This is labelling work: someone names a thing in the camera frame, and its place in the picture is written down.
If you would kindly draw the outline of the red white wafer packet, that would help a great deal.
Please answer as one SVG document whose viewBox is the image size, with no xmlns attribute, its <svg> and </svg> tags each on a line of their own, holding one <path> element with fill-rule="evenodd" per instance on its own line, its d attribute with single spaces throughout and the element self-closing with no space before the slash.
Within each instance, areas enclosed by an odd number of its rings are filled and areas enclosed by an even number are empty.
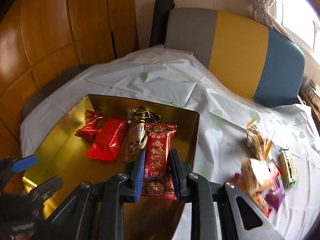
<svg viewBox="0 0 320 240">
<path fill-rule="evenodd" d="M 270 171 L 270 174 L 273 180 L 278 178 L 282 173 L 280 166 L 277 164 L 277 162 L 274 159 L 271 159 L 271 161 L 268 163 L 268 169 Z"/>
</svg>

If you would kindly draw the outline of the small red candy in box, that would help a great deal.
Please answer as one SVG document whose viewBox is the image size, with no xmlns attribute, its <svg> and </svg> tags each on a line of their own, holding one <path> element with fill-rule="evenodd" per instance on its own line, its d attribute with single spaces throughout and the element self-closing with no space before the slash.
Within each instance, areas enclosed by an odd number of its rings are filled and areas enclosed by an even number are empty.
<svg viewBox="0 0 320 240">
<path fill-rule="evenodd" d="M 102 119 L 103 117 L 104 115 L 100 112 L 86 110 L 85 111 L 86 124 L 81 129 L 78 129 L 75 135 L 84 140 L 92 142 L 98 131 L 99 120 Z"/>
</svg>

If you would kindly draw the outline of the tissue box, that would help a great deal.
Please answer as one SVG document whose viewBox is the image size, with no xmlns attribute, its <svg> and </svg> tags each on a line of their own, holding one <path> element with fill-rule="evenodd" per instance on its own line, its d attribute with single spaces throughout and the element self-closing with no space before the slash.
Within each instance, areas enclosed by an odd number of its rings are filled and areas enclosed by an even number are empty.
<svg viewBox="0 0 320 240">
<path fill-rule="evenodd" d="M 306 93 L 310 101 L 319 108 L 320 96 L 319 96 L 319 85 L 310 79 L 309 84 L 306 89 Z"/>
</svg>

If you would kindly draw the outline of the grey yellow blue sofa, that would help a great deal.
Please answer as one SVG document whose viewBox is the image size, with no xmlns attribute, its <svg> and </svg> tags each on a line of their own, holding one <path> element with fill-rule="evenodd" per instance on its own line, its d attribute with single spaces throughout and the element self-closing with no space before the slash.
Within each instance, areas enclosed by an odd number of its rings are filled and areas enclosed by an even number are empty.
<svg viewBox="0 0 320 240">
<path fill-rule="evenodd" d="M 192 53 L 233 93 L 266 107 L 296 103 L 305 56 L 281 33 L 249 18 L 155 0 L 150 46 Z"/>
</svg>

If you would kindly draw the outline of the orange-edged clear cookie packet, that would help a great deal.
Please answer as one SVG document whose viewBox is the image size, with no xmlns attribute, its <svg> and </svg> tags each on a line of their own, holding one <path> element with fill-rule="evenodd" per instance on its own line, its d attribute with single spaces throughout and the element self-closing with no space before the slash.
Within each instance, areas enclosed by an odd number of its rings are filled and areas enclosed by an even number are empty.
<svg viewBox="0 0 320 240">
<path fill-rule="evenodd" d="M 273 142 L 261 135 L 257 124 L 258 121 L 254 118 L 246 125 L 247 147 L 255 159 L 266 160 Z"/>
</svg>

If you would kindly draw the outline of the red-ended peanut brittle packet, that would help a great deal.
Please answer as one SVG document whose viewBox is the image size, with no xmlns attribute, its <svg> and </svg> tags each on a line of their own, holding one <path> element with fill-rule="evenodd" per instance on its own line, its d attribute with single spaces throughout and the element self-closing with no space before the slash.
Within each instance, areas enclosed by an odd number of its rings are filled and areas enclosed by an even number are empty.
<svg viewBox="0 0 320 240">
<path fill-rule="evenodd" d="M 270 216 L 271 209 L 269 209 L 267 201 L 263 198 L 262 194 L 260 193 L 254 194 L 253 196 L 249 195 L 249 192 L 246 189 L 246 185 L 241 174 L 235 173 L 232 178 L 232 183 L 239 187 L 267 218 Z"/>
</svg>

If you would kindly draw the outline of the clear brown pastry packet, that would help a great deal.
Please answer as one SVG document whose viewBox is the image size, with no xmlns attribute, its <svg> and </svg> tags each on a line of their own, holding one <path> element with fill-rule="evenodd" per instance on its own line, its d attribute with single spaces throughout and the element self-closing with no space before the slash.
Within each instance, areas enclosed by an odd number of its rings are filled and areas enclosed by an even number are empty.
<svg viewBox="0 0 320 240">
<path fill-rule="evenodd" d="M 266 161 L 242 158 L 241 172 L 250 196 L 266 190 L 274 190 L 274 182 Z"/>
</svg>

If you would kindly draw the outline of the red gold candy bar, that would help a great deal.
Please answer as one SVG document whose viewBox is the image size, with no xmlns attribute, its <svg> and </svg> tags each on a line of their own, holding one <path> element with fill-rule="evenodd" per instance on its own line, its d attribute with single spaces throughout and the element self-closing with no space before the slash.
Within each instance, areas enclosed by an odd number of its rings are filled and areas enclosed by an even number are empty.
<svg viewBox="0 0 320 240">
<path fill-rule="evenodd" d="M 177 126 L 146 124 L 144 129 L 148 139 L 142 196 L 175 200 L 172 177 L 168 171 L 168 154 Z"/>
</svg>

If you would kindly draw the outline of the purple snack packet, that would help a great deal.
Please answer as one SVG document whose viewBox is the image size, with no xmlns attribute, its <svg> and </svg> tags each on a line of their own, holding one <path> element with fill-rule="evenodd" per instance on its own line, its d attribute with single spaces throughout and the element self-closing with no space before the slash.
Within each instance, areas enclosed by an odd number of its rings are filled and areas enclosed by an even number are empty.
<svg viewBox="0 0 320 240">
<path fill-rule="evenodd" d="M 286 194 L 282 182 L 279 178 L 276 178 L 274 181 L 274 190 L 271 190 L 266 194 L 265 200 L 270 208 L 278 212 L 285 196 Z"/>
</svg>

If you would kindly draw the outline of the wooden wall cabinet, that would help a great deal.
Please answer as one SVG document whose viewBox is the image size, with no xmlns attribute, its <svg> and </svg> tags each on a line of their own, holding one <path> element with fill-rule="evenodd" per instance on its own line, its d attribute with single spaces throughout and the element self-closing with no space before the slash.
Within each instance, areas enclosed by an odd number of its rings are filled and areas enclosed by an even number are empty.
<svg viewBox="0 0 320 240">
<path fill-rule="evenodd" d="M 22 109 L 41 88 L 137 48 L 135 0 L 1 0 L 1 157 L 21 156 Z"/>
</svg>

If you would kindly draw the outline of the red snack packet in box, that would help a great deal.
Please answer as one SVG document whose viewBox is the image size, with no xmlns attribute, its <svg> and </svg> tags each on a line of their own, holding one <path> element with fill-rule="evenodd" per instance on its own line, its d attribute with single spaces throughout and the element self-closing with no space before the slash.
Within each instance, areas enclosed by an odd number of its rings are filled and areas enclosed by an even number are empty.
<svg viewBox="0 0 320 240">
<path fill-rule="evenodd" d="M 126 135 L 127 121 L 109 118 L 95 136 L 86 156 L 101 161 L 115 161 Z"/>
</svg>

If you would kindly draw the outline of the white green-patterned tablecloth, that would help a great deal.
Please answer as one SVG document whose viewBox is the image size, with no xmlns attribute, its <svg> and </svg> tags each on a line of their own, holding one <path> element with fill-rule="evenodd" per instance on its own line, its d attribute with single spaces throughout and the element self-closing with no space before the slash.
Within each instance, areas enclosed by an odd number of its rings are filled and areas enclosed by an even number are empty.
<svg viewBox="0 0 320 240">
<path fill-rule="evenodd" d="M 21 148 L 28 156 L 57 122 L 87 94 L 114 95 L 186 108 L 200 115 L 194 171 L 223 183 L 239 170 L 249 150 L 245 126 L 257 119 L 274 142 L 270 155 L 287 148 L 297 170 L 270 222 L 285 239 L 303 239 L 319 214 L 319 134 L 309 106 L 267 108 L 235 95 L 193 55 L 150 48 L 107 64 L 96 64 L 44 100 L 21 124 Z"/>
</svg>

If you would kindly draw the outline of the dark brown gold snack pack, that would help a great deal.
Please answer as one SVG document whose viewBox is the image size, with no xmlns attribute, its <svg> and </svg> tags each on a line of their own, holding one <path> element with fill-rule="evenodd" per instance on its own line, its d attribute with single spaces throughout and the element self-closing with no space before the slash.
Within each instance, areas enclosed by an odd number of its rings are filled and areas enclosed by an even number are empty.
<svg viewBox="0 0 320 240">
<path fill-rule="evenodd" d="M 136 158 L 139 150 L 143 149 L 147 143 L 145 124 L 158 123 L 161 116 L 147 110 L 144 107 L 127 109 L 128 141 L 125 147 L 124 162 L 128 163 Z"/>
</svg>

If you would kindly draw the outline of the green cracker packet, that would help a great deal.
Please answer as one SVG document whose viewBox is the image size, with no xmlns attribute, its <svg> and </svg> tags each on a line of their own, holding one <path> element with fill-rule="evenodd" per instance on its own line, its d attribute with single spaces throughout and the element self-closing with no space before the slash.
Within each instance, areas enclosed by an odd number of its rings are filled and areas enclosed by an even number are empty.
<svg viewBox="0 0 320 240">
<path fill-rule="evenodd" d="M 281 148 L 279 150 L 279 158 L 282 170 L 282 181 L 285 189 L 287 190 L 295 185 L 297 181 L 296 167 L 288 149 Z"/>
</svg>

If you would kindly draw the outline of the wooden side table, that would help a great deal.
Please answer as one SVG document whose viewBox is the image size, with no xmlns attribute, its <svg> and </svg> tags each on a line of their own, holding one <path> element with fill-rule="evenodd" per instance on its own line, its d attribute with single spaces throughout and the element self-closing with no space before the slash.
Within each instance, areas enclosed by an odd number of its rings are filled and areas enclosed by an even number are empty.
<svg viewBox="0 0 320 240">
<path fill-rule="evenodd" d="M 320 129 L 320 120 L 319 120 L 319 110 L 318 108 L 316 107 L 316 105 L 314 105 L 309 97 L 307 96 L 306 92 L 304 92 L 302 89 L 299 90 L 299 96 L 302 98 L 303 101 L 305 101 L 305 103 L 311 107 L 311 115 L 312 115 L 312 118 L 315 122 L 315 125 L 316 125 L 316 128 L 317 128 L 317 131 L 319 132 L 319 129 Z"/>
</svg>

